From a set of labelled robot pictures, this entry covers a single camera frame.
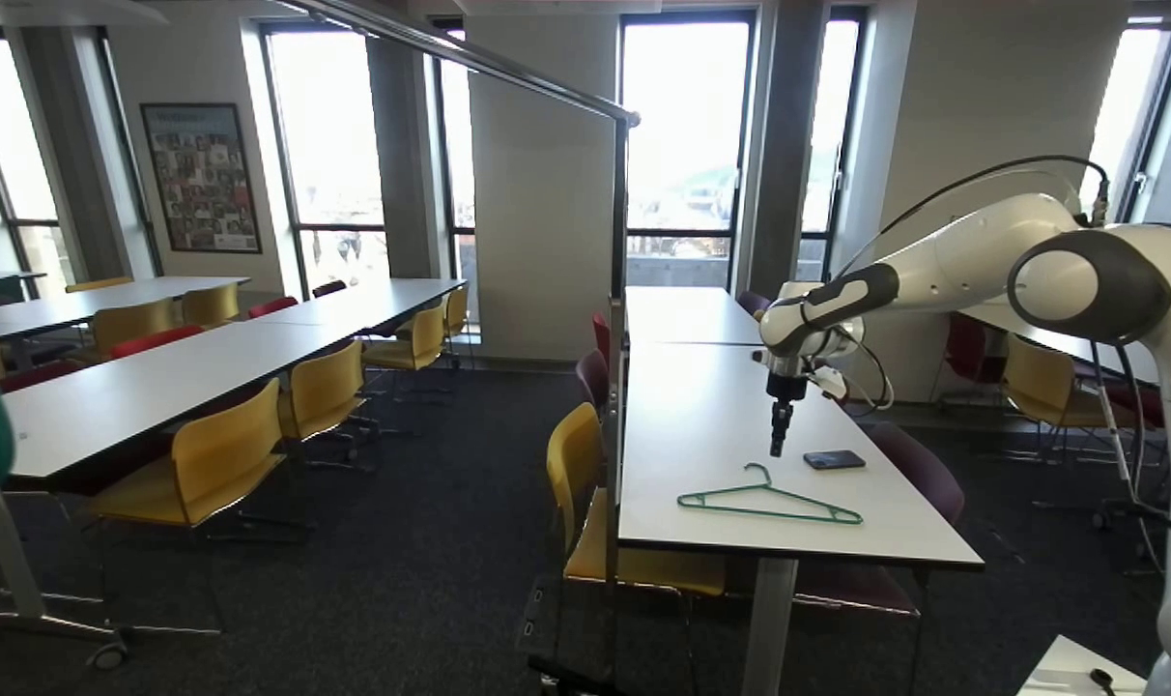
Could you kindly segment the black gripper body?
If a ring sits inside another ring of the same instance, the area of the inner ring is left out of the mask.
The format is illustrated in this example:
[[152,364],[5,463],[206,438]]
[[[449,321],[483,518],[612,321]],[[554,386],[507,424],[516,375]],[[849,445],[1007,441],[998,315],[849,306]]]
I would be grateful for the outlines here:
[[766,375],[766,396],[771,400],[771,407],[791,407],[808,396],[808,379],[805,375]]

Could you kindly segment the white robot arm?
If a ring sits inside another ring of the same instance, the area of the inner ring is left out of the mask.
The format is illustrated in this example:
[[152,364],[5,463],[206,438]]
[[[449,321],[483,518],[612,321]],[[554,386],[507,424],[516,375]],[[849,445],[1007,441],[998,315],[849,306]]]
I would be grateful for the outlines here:
[[[1086,230],[1050,192],[983,204],[824,286],[779,290],[757,319],[771,441],[783,441],[787,407],[808,392],[844,321],[881,311],[966,311],[989,298],[1006,298],[1034,329],[1145,346],[1159,375],[1171,458],[1171,230]],[[1157,634],[1159,659],[1145,696],[1171,696],[1171,502]]]

